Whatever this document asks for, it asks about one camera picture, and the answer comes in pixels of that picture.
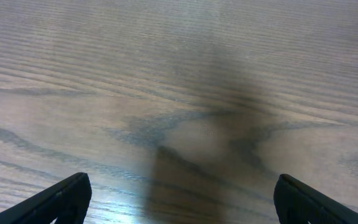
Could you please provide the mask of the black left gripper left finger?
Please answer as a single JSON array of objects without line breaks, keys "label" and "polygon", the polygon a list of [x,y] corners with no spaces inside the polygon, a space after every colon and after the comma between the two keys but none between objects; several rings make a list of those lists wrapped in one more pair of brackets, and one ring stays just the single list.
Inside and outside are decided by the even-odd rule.
[{"label": "black left gripper left finger", "polygon": [[92,189],[78,172],[0,213],[0,224],[82,224]]}]

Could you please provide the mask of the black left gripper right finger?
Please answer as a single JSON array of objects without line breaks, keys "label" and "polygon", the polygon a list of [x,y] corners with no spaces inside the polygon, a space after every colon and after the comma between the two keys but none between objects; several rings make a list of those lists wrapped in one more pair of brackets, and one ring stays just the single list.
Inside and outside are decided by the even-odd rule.
[{"label": "black left gripper right finger", "polygon": [[358,213],[298,179],[281,174],[273,202],[280,224],[358,224]]}]

